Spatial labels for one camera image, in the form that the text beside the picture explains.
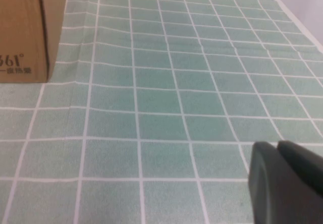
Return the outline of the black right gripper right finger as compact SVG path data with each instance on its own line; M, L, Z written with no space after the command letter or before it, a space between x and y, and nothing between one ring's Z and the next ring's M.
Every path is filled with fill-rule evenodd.
M296 175L322 196L322 157L291 141L279 141L277 150Z

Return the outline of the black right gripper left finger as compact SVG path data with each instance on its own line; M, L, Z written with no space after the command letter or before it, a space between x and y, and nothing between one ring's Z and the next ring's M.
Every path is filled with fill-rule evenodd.
M248 187L255 223L322 223L322 196L267 142L252 146Z

